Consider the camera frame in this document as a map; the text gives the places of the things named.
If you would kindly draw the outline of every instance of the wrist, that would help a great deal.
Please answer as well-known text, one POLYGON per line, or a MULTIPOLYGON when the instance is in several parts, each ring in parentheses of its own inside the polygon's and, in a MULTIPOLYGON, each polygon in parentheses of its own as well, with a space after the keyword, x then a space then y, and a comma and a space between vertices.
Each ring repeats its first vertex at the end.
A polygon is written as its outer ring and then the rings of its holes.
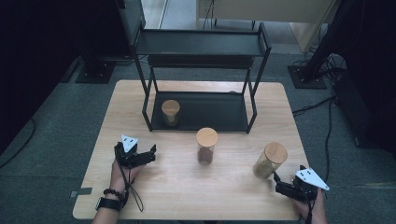
POLYGON ((117 181, 111 181, 109 188, 114 189, 119 193, 125 194, 125 183, 123 179, 117 181))
POLYGON ((110 188, 110 189, 105 189, 103 193, 105 194, 106 199, 119 201, 122 202, 122 204, 126 203, 124 190, 118 191, 116 189, 110 188))

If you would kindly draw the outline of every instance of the wristwatch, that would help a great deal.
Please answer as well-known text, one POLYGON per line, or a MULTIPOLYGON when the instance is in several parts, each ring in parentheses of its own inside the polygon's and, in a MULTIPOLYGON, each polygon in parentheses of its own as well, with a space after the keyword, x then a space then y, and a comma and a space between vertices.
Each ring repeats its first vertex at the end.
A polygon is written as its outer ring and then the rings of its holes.
POLYGON ((96 210, 101 207, 114 209, 119 212, 122 208, 122 202, 101 197, 96 205, 96 210))

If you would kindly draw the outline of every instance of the black cable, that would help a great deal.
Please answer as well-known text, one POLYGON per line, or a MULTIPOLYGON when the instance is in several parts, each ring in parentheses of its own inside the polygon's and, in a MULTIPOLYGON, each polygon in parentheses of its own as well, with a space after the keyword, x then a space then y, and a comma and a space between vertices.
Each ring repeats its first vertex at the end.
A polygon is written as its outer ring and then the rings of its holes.
POLYGON ((316 200, 314 200, 313 203, 311 204, 311 202, 308 199, 308 196, 306 195, 306 193, 303 190, 303 188, 301 187, 301 185, 298 185, 298 187, 300 188, 301 193, 305 197, 305 202, 308 204, 308 216, 306 217, 305 224, 311 224, 312 223, 312 211, 314 210, 316 200))
MULTIPOLYGON (((302 67, 302 69, 304 69, 304 67, 309 63, 309 61, 310 61, 310 59, 307 59, 306 58, 306 55, 308 54, 308 53, 315 53, 315 48, 309 48, 309 51, 308 52, 306 52, 306 53, 304 53, 304 61, 296 61, 296 62, 294 62, 292 65, 293 66, 300 66, 300 67, 302 67)), ((329 60, 329 58, 330 58, 330 56, 329 57, 326 57, 326 58, 324 58, 324 59, 322 59, 322 60, 320 60, 319 61, 319 63, 315 66, 315 68, 314 68, 314 71, 313 71, 313 73, 312 73, 312 78, 315 78, 315 74, 317 73, 317 72, 319 72, 319 73, 321 73, 321 71, 322 71, 322 69, 323 69, 323 64, 327 61, 327 60, 329 60)))
POLYGON ((209 6, 209 8, 207 9, 206 17, 205 17, 205 20, 204 20, 204 28, 203 28, 203 30, 205 29, 207 17, 209 16, 209 12, 210 12, 210 9, 212 9, 213 4, 214 4, 214 0, 212 0, 212 1, 210 2, 210 6, 209 6))
POLYGON ((329 155, 329 139, 330 133, 332 132, 332 101, 335 99, 333 97, 329 102, 329 131, 327 132, 326 142, 325 142, 325 152, 326 152, 326 176, 324 182, 327 182, 330 173, 330 155, 329 155))
MULTIPOLYGON (((363 29, 365 4, 366 4, 366 0, 363 0, 362 6, 361 6, 361 24, 360 24, 360 28, 359 28, 356 38, 352 41, 352 43, 348 47, 344 48, 343 50, 341 50, 339 52, 335 52, 335 54, 341 55, 342 53, 350 50, 358 42, 358 40, 361 36, 361 31, 363 29)), ((329 59, 329 56, 319 60, 318 64, 315 66, 314 71, 312 73, 312 78, 315 78, 315 75, 317 74, 317 71, 318 71, 318 66, 320 65, 320 67, 322 67, 322 65, 325 63, 325 60, 327 60, 327 59, 329 59)))
POLYGON ((131 183, 131 169, 129 170, 128 181, 127 181, 127 180, 126 180, 125 173, 123 172, 122 166, 121 166, 120 163, 119 163, 119 160, 116 159, 116 161, 117 161, 117 164, 119 165, 119 168, 120 168, 120 171, 121 171, 121 174, 122 174, 122 178, 123 178, 124 183, 125 183, 125 202, 128 201, 128 198, 129 198, 129 189, 131 189, 132 194, 134 195, 134 201, 136 202, 137 207, 139 208, 140 212, 143 212, 143 210, 145 209, 145 208, 144 208, 144 205, 143 205, 143 201, 142 201, 142 199, 140 198, 140 196, 139 196, 139 194, 137 193, 137 191, 132 187, 132 184, 134 183, 134 179, 132 180, 132 183, 131 183))
POLYGON ((327 98, 327 99, 325 99, 325 100, 323 100, 323 101, 320 101, 319 103, 317 103, 317 104, 315 104, 315 105, 307 105, 307 106, 304 106, 304 107, 301 108, 301 109, 292 111, 292 114, 293 114, 294 117, 300 116, 300 115, 304 114, 307 110, 316 108, 316 107, 318 107, 318 106, 320 106, 320 105, 323 105, 324 103, 326 103, 326 102, 328 102, 328 101, 330 101, 331 99, 334 99, 334 98, 335 98, 335 96, 331 96, 331 97, 329 97, 329 98, 327 98))
POLYGON ((210 18, 210 29, 213 30, 213 11, 215 10, 215 0, 212 0, 212 16, 210 18))
POLYGON ((324 182, 327 182, 329 179, 329 174, 330 174, 330 153, 329 153, 329 139, 330 139, 330 134, 332 132, 332 102, 334 101, 336 96, 332 96, 330 98, 327 98, 326 100, 323 100, 315 105, 309 105, 309 106, 304 106, 302 109, 293 111, 293 116, 297 117, 305 113, 306 110, 308 109, 313 109, 315 107, 318 107, 328 101, 329 102, 329 131, 327 132, 326 136, 326 141, 325 141, 325 153, 326 153, 326 175, 324 178, 324 182))
POLYGON ((0 169, 5 167, 9 162, 11 162, 15 157, 18 156, 18 154, 20 154, 23 149, 26 147, 26 145, 30 142, 30 140, 32 139, 33 135, 35 134, 35 120, 34 119, 30 119, 33 122, 33 130, 30 133, 28 139, 25 141, 25 143, 23 144, 23 146, 20 147, 20 149, 18 149, 18 151, 11 157, 8 159, 8 161, 4 162, 3 164, 0 165, 0 169))

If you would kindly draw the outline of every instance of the wooden table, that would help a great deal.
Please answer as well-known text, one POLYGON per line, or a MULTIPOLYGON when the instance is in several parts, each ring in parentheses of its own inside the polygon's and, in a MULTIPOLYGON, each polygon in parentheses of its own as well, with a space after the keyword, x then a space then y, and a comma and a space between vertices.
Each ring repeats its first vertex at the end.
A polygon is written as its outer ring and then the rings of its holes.
MULTIPOLYGON (((158 81, 172 91, 240 91, 240 82, 158 81)), ((275 181, 258 179, 252 171, 265 145, 282 144, 288 159, 276 171, 290 182, 300 164, 308 163, 283 86, 261 83, 256 93, 258 116, 251 132, 219 133, 213 162, 197 161, 196 132, 149 132, 142 116, 144 93, 140 81, 117 83, 99 133, 82 188, 75 218, 92 219, 103 190, 108 188, 114 146, 122 134, 137 137, 138 152, 157 145, 157 160, 139 174, 134 187, 145 205, 139 211, 131 198, 124 219, 170 220, 295 220, 288 198, 275 192, 275 181)))

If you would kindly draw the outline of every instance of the wooden jar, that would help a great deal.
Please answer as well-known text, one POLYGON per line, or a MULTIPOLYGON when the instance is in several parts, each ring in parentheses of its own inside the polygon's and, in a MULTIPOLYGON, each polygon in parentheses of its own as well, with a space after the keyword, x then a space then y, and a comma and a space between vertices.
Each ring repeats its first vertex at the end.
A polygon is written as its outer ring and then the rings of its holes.
POLYGON ((269 143, 253 166, 253 173, 267 179, 288 158, 288 151, 279 143, 269 143))
POLYGON ((161 107, 163 110, 163 121, 168 126, 177 126, 180 116, 180 104, 175 100, 167 100, 163 102, 161 107))
POLYGON ((218 133, 211 128, 203 128, 197 133, 198 162, 210 164, 213 161, 215 144, 218 142, 218 133))

